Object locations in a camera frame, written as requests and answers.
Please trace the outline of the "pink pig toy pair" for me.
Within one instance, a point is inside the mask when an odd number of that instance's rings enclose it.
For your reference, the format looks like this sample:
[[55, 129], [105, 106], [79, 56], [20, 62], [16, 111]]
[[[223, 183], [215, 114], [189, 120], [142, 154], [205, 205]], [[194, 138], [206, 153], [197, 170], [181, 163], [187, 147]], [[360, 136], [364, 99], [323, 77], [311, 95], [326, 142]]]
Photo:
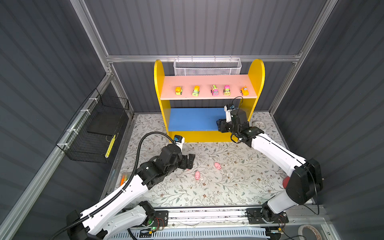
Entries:
[[218, 162], [215, 162], [215, 163], [214, 163], [214, 166], [215, 166], [215, 168], [216, 168], [217, 170], [221, 170], [221, 169], [222, 169], [221, 164], [218, 163]]

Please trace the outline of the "orange yellow toy car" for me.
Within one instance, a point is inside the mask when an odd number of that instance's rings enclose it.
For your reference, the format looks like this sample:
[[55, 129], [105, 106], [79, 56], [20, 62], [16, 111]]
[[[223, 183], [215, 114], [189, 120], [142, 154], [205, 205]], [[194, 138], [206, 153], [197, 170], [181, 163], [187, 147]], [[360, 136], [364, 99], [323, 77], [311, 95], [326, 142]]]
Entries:
[[242, 87], [241, 90], [240, 90], [240, 93], [241, 93], [242, 96], [248, 96], [249, 95], [249, 90], [248, 90], [247, 86]]

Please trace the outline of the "green truck pink mixer drum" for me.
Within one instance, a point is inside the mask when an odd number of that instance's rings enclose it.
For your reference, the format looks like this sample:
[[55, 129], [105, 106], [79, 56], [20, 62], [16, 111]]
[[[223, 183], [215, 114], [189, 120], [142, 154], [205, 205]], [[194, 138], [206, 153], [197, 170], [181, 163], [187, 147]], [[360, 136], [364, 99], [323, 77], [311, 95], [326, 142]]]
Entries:
[[230, 96], [231, 95], [231, 88], [230, 88], [230, 86], [229, 85], [225, 85], [223, 92], [224, 92], [225, 96]]

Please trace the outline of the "pink truck green striped top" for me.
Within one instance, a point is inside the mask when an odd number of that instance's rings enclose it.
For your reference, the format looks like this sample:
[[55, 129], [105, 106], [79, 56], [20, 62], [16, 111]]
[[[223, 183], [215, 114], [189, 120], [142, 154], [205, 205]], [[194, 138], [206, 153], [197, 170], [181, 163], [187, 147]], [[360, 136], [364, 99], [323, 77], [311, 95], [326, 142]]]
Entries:
[[213, 96], [218, 96], [219, 95], [219, 90], [216, 85], [212, 85], [211, 93]]

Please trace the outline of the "green toy car orange top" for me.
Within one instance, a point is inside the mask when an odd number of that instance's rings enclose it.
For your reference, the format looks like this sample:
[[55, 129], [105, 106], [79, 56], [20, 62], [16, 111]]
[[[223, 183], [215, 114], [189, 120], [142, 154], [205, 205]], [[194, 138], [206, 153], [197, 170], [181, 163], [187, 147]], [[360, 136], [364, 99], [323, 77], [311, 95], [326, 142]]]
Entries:
[[192, 96], [198, 97], [199, 94], [200, 94], [200, 87], [199, 86], [195, 86], [194, 90], [193, 90], [193, 93], [192, 93]]

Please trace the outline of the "orange toy car green base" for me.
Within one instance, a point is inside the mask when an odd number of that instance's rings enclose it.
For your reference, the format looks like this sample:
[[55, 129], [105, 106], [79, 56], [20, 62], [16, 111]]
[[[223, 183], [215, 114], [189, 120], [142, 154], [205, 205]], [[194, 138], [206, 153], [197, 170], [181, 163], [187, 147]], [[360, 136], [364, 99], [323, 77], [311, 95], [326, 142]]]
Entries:
[[175, 88], [175, 94], [176, 94], [177, 96], [182, 95], [182, 92], [183, 92], [183, 88], [182, 88], [182, 87], [176, 87], [176, 88]]

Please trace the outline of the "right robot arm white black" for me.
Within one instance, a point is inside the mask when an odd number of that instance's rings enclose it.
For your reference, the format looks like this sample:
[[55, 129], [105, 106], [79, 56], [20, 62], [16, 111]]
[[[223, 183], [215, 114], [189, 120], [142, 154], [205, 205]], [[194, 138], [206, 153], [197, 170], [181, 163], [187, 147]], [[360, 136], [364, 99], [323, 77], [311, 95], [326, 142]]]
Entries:
[[293, 206], [304, 205], [317, 197], [323, 189], [321, 167], [314, 159], [306, 160], [272, 140], [263, 130], [251, 127], [245, 111], [233, 105], [224, 107], [226, 118], [217, 120], [218, 131], [231, 133], [237, 144], [244, 143], [275, 164], [287, 175], [288, 182], [284, 190], [278, 192], [262, 205], [261, 218], [266, 223], [282, 222], [285, 211]]

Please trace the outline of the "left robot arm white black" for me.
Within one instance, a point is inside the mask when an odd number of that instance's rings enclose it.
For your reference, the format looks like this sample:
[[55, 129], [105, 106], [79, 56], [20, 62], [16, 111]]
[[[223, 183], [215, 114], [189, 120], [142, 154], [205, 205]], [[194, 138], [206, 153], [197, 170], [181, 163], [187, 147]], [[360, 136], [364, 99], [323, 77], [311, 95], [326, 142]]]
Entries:
[[67, 234], [71, 240], [105, 240], [119, 231], [140, 225], [151, 226], [156, 216], [155, 209], [147, 201], [133, 209], [123, 209], [139, 196], [161, 183], [176, 169], [190, 170], [194, 154], [183, 155], [181, 148], [169, 144], [160, 155], [142, 163], [132, 180], [126, 181], [117, 190], [80, 214], [76, 211], [67, 216]]

